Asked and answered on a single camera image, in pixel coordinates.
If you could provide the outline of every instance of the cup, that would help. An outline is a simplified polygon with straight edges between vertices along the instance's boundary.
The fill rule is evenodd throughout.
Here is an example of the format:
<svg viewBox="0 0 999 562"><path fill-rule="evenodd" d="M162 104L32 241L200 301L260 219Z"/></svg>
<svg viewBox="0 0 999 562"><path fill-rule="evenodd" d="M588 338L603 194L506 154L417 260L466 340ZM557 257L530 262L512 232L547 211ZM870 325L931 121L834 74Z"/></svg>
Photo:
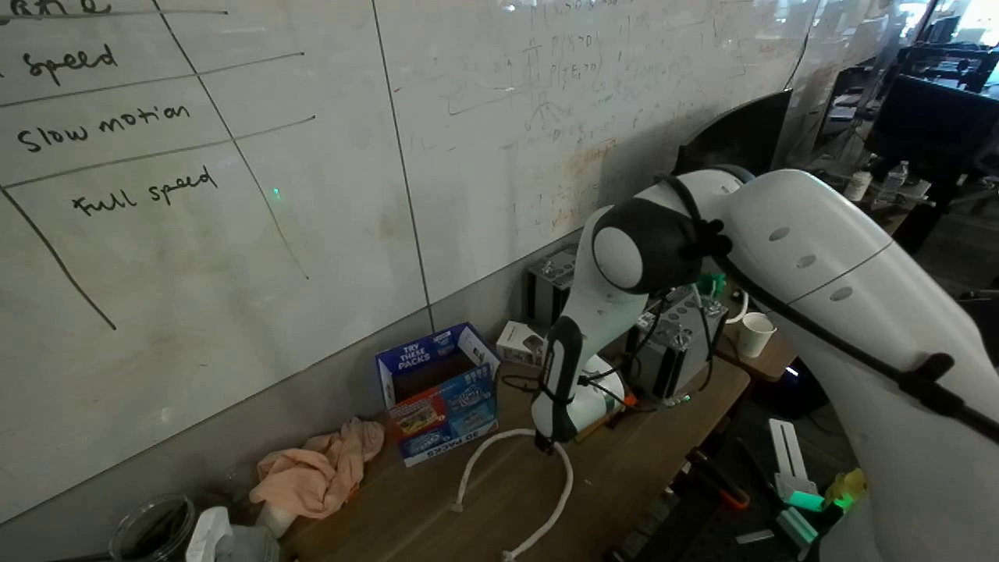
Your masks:
<svg viewBox="0 0 999 562"><path fill-rule="evenodd" d="M766 312L745 312L736 335L740 358L755 358L776 335Z"/></svg>

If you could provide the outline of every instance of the white cable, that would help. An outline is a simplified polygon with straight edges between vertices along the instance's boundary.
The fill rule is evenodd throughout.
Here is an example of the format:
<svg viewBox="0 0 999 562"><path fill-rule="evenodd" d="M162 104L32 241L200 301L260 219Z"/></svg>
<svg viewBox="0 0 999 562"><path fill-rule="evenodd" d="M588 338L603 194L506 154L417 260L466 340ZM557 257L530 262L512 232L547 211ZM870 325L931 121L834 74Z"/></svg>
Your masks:
<svg viewBox="0 0 999 562"><path fill-rule="evenodd" d="M740 307L740 312L731 315L725 325L740 325L745 312L749 312L749 294L743 291L743 307Z"/></svg>
<svg viewBox="0 0 999 562"><path fill-rule="evenodd" d="M473 479L474 461L481 459L481 453L490 450L498 439L510 439L510 438L533 438L533 431L530 431L530 427L500 431L500 433L487 438L487 439L473 453L473 459L466 461L466 470L462 470L459 499L457 499L457 507L453 507L457 513L466 509L468 479ZM557 521L560 521L563 513L565 513L565 504L568 504L570 487L573 487L573 470L570 470L570 459L568 459L565 447L563 447L563 443L553 443L553 447L557 447L557 453L563 457L563 465L565 465L565 487L563 487L560 507L557 507L557 513L553 513L525 543L518 543L516 549L504 549L504 562L516 562L522 551L527 551L544 534L550 534L550 530L557 528Z"/></svg>

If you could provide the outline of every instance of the drawn line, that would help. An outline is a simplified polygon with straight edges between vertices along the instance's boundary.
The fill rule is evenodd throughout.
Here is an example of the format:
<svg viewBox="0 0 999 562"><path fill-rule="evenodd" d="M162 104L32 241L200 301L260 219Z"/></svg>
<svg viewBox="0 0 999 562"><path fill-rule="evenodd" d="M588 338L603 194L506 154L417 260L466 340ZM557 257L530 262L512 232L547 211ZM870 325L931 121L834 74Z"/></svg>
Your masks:
<svg viewBox="0 0 999 562"><path fill-rule="evenodd" d="M265 62L295 59L295 55L307 55L307 53L298 49L298 53L280 53L280 55L265 55L265 59L232 62L232 65L206 70L206 73L200 73L200 74L221 74L221 73L232 73L232 70L265 65ZM46 99L67 99L67 98L105 92L105 91L126 91L126 86L142 86L142 84L162 84L162 80L195 80L195 74L183 73L183 74L162 74L162 79L146 79L146 80L126 80L126 84L105 84L105 86L92 86L92 91L46 92L46 98L32 98L32 99L0 104L0 109L32 106L32 104L46 104Z"/></svg>
<svg viewBox="0 0 999 562"><path fill-rule="evenodd" d="M417 277L425 283L425 304L429 304L425 308L429 308L431 332L436 332L433 301L431 301L431 283L429 283L425 243L417 241L414 207L413 207L413 182L409 182L409 168L406 168L409 159L406 159L406 147L403 147L401 111L397 111L397 98L392 98L392 79L386 73L386 53L385 53L385 37L381 37L377 0L373 0L373 12L376 12L376 34L377 34L386 109L392 114L392 131L397 131L397 154L401 154L401 168L403 168L403 189L406 189L406 207L409 207L414 262L417 262Z"/></svg>
<svg viewBox="0 0 999 562"><path fill-rule="evenodd" d="M265 59L232 62L232 65L219 65L219 70L204 70L200 74L221 74L221 73L232 73L232 70L246 70L246 65L262 65L262 62L278 62L278 59L298 59L298 55L307 55L307 49L265 55Z"/></svg>
<svg viewBox="0 0 999 562"><path fill-rule="evenodd" d="M86 307L103 319L105 328L120 332L115 320L95 304L95 295L81 288L81 280L69 271L69 265L64 262L58 249L53 247L53 241L42 232L42 226L26 211L26 207L20 201L14 201L14 194L4 189L4 201L26 219L26 226L35 232L35 236L51 249L51 257L55 260L55 265L64 267L64 277L74 288L77 295L86 301Z"/></svg>
<svg viewBox="0 0 999 562"><path fill-rule="evenodd" d="M283 124L275 124L275 129L262 129L262 131L250 131L250 133L240 133L238 139L262 137L262 133L298 129L298 124L307 124L307 121L315 121L315 114L298 120L298 121L283 121ZM226 147L226 142L235 142L235 139L226 137L226 139L210 139L210 142L187 142L187 147L175 147L175 150L160 150L160 154L142 154L142 156L127 156L127 159L109 159L109 162L64 168L64 171L53 171L53 174L38 174L38 178L26 178L26 182L0 185L0 189L20 189L20 187L27 187L27 185L38 185L38 182L51 182L51 178L64 178L64 174L77 174L77 171L122 165L122 162L142 162L142 159L160 159L160 156L173 156L173 154L195 154L195 150L210 150L210 147Z"/></svg>
<svg viewBox="0 0 999 562"><path fill-rule="evenodd" d="M250 159L246 159L246 154L245 154L245 147L240 147L238 133L235 133L235 131L232 131L232 124L226 121L226 111L221 111L219 99L212 98L212 91L210 91L206 79L196 73L196 65L195 65L189 53L183 49L183 43L181 43L178 32L175 32L175 28L173 28L173 21L167 19L167 12L162 12L160 0L152 0L152 7L155 7L155 12L160 12L160 19L162 19L162 25L167 25L170 37L175 37L175 43L178 43L181 55L187 59L187 70L195 73L195 79L196 79L200 91L210 98L210 104L212 104L212 109L214 109L214 114L219 114L219 121L221 121L221 129L226 129L226 133L229 133L232 147L235 147L235 150L238 150L238 156L245 159L245 165L246 165L246 171L250 171L250 178L252 178L252 185L257 185L257 189L260 189L260 197L262 197L262 207L268 208L268 216L271 216L271 220L275 220L275 232L278 232L278 236L280 236L280 243L283 243L283 249L288 249L290 262L295 262L295 265L310 277L310 271L304 267L299 257L290 249L290 241L288 241L288 234L283 234L283 229L280 229L280 220L278 220L278 211L275 211L275 207L271 207L271 201L268 201L268 194L265 194L265 187L260 185L257 168L250 165Z"/></svg>
<svg viewBox="0 0 999 562"><path fill-rule="evenodd" d="M167 10L178 17L229 17L229 10ZM135 10L135 12L51 12L51 17L0 17L0 25L9 21L58 21L58 19L132 19L132 17L155 17L155 10Z"/></svg>

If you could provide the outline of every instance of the whiteboard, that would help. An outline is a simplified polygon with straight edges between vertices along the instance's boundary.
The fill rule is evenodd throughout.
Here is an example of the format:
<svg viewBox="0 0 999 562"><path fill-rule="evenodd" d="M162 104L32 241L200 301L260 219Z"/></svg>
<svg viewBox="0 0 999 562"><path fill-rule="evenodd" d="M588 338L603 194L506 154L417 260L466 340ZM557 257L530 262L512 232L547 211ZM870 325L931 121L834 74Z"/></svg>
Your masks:
<svg viewBox="0 0 999 562"><path fill-rule="evenodd" d="M712 120L784 91L816 7L377 0L431 301L560 241L670 171Z"/></svg>
<svg viewBox="0 0 999 562"><path fill-rule="evenodd" d="M4 10L0 521L425 307L367 0Z"/></svg>

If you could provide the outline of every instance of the handwritten text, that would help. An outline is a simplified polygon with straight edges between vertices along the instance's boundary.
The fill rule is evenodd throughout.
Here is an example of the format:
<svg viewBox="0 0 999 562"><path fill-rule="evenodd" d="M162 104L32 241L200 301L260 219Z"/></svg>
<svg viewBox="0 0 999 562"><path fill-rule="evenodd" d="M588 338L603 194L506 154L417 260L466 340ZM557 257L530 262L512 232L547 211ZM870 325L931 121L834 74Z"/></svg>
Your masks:
<svg viewBox="0 0 999 562"><path fill-rule="evenodd" d="M35 79L46 74L55 86L64 86L58 73L67 70L86 73L101 65L120 65L115 49L109 43L103 43L101 53L74 49L58 59L35 59L32 53L26 53L22 59Z"/></svg>
<svg viewBox="0 0 999 562"><path fill-rule="evenodd" d="M9 0L6 2L14 17L27 17L27 19L46 19L46 17L101 17L114 12L114 2L103 0Z"/></svg>
<svg viewBox="0 0 999 562"><path fill-rule="evenodd" d="M20 142L27 154L42 154L46 147L86 142L96 133L120 133L120 131L127 131L127 129L155 124L155 121L175 121L175 120L189 120L189 109L187 106L142 106L142 109L132 109L132 111L120 111L120 114L101 120L95 129L92 124L22 129L20 131Z"/></svg>
<svg viewBox="0 0 999 562"><path fill-rule="evenodd" d="M146 194L149 194L146 202L175 207L175 201L173 201L175 189L196 189L196 187L214 187L219 189L219 182L212 178L210 165L200 165L200 171L195 171L195 174L178 174L173 182L149 185L146 187ZM77 208L83 216L126 211L126 208L142 207L142 201L135 201L127 189L114 189L114 194L103 194L103 197L74 197L69 202L71 202L71 208Z"/></svg>

